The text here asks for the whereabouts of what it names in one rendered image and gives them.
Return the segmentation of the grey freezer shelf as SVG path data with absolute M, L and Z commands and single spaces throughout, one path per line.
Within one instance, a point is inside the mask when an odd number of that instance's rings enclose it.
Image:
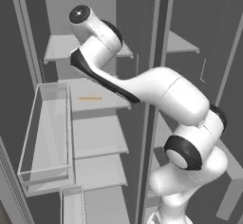
M 75 161 L 76 184 L 85 191 L 127 184 L 121 157 L 117 154 Z
M 114 49 L 111 49 L 93 35 L 83 44 L 80 44 L 74 35 L 51 35 L 44 62 L 47 64 L 48 62 L 67 59 L 75 52 L 81 53 L 90 65 L 93 64 L 97 67 L 103 67 L 116 56 L 134 58 L 126 43 L 118 44 Z
M 75 159 L 128 153 L 116 115 L 76 120 L 73 133 Z
M 106 108 L 130 108 L 130 102 L 87 78 L 61 80 L 69 83 L 72 111 L 81 112 Z M 79 97 L 102 97 L 101 100 L 79 100 Z

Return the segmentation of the grey fridge shelf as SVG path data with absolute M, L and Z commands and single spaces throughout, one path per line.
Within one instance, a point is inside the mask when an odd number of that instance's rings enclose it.
M 177 52 L 195 52 L 199 53 L 199 48 L 186 41 L 182 37 L 175 34 L 173 31 L 169 32 L 168 35 L 168 53 L 177 53 Z

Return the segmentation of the grey fridge door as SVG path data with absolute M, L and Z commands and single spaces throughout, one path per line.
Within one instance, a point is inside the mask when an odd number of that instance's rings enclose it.
M 243 0 L 234 0 L 231 11 L 237 29 L 218 93 L 219 106 L 228 116 L 228 126 L 221 140 L 243 167 Z

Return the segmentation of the grey freezer door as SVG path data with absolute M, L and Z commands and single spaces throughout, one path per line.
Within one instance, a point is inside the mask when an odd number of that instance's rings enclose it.
M 34 98 L 24 47 L 24 27 L 16 0 L 0 0 L 0 136 L 13 168 L 17 168 Z M 37 55 L 42 58 L 50 35 L 45 0 L 27 0 Z

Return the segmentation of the grey fridge door bin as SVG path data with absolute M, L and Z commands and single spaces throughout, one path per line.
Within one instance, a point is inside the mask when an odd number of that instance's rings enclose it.
M 243 167 L 235 159 L 226 145 L 219 140 L 216 144 L 224 151 L 228 159 L 228 168 L 226 173 L 231 179 L 228 189 L 223 197 L 216 216 L 223 220 L 228 220 L 237 205 L 238 200 L 243 195 Z

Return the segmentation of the large clear door bin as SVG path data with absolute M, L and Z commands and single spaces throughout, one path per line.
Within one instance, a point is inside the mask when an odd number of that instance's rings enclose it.
M 74 182 L 70 86 L 38 84 L 17 176 L 26 196 L 59 192 Z

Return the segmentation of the small clear door bin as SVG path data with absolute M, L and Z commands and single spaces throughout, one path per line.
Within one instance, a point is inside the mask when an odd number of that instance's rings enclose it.
M 84 190 L 65 187 L 60 192 L 61 224 L 86 224 Z

